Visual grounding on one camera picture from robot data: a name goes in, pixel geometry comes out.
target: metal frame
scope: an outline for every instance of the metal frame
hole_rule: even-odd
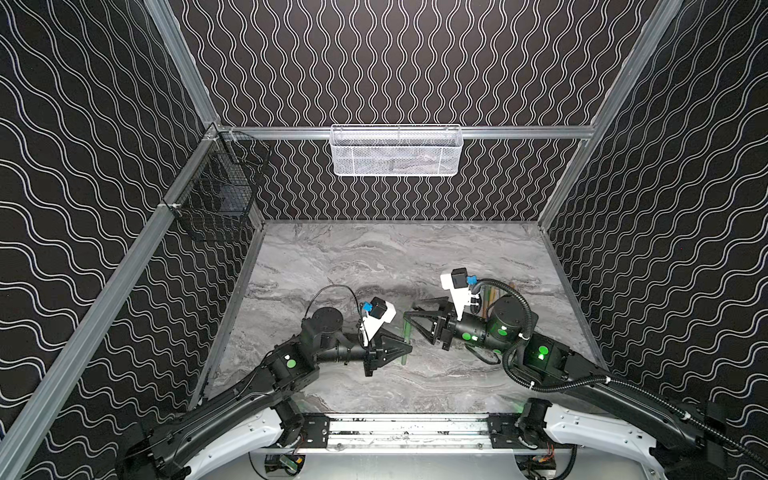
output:
[[[216,113],[208,89],[200,76],[200,70],[197,69],[192,52],[181,33],[179,21],[171,10],[168,0],[144,0],[144,4],[163,38],[171,60],[179,71],[181,83],[187,89],[200,121],[203,125],[218,124],[219,114]]]
[[[254,210],[251,210],[251,221],[253,222]],[[261,245],[264,242],[264,235],[266,234],[266,225],[262,223],[253,223],[257,229],[253,235],[253,239],[250,241],[248,247],[248,253],[246,253],[243,259],[243,266],[240,268],[240,275],[237,277],[235,287],[230,295],[230,301],[227,302],[227,309],[224,310],[224,315],[219,322],[219,328],[216,333],[216,339],[214,344],[210,347],[208,352],[208,358],[205,360],[205,366],[200,374],[200,378],[197,380],[197,386],[195,387],[192,400],[189,404],[189,410],[195,408],[200,401],[201,396],[204,394],[206,384],[210,378],[211,373],[219,366],[221,357],[224,355],[224,350],[229,343],[230,334],[232,328],[235,326],[235,319],[240,311],[240,306],[243,304],[243,298],[248,287],[248,280],[250,280],[250,274],[253,272],[253,268],[256,266],[256,260],[261,251]]]
[[[331,127],[222,127],[259,140],[329,140]],[[473,127],[462,126],[462,137],[469,140],[520,140],[526,138],[592,138],[592,126],[555,125],[552,127]]]
[[[640,73],[648,63],[648,59],[656,50],[661,37],[664,36],[664,32],[667,31],[682,4],[683,0],[659,0],[643,25],[643,30],[637,37],[632,51],[605,96],[598,114],[592,121],[594,134],[589,141],[582,141],[579,144],[558,185],[549,197],[547,205],[541,212],[539,224],[545,231],[549,230],[554,217],[560,211],[568,193],[581,175],[581,171],[587,165],[595,148],[602,141],[605,132],[613,124],[621,105],[624,104],[629,92],[640,77]]]
[[[209,129],[165,194],[163,200],[166,203],[172,204],[178,199],[215,141],[215,131]],[[17,480],[24,473],[173,221],[170,209],[165,204],[157,205],[118,268],[43,376],[35,393],[0,443],[0,478],[3,480]]]
[[[605,363],[605,358],[603,358],[600,347],[598,347],[598,341],[594,338],[594,335],[589,328],[587,317],[584,316],[584,312],[581,311],[581,304],[579,303],[578,298],[576,298],[576,293],[574,293],[573,287],[571,286],[571,281],[568,279],[568,275],[565,274],[565,270],[563,270],[563,264],[560,263],[557,252],[554,251],[554,245],[552,245],[552,242],[549,240],[548,233],[545,230],[540,228],[540,232],[541,241],[544,242],[544,247],[547,249],[547,253],[549,253],[549,258],[552,260],[554,270],[558,273],[560,283],[563,286],[563,290],[565,290],[565,296],[568,297],[568,301],[571,303],[571,308],[574,311],[574,315],[576,315],[576,320],[581,327],[581,332],[584,334],[584,338],[587,340],[589,350],[594,356],[594,361],[599,366],[608,370],[608,365]]]

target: patterned wall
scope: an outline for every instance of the patterned wall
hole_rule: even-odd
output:
[[[768,2],[688,0],[550,230],[611,369],[725,405],[763,456],[766,125]]]
[[[325,141],[281,141],[257,203],[280,220],[538,219],[576,140],[466,141],[453,177],[338,177]]]
[[[204,130],[141,0],[0,0],[0,439]]]
[[[171,0],[222,122],[588,124],[654,0]]]
[[[196,243],[174,222],[23,478],[117,478],[117,452],[187,410],[253,228]]]

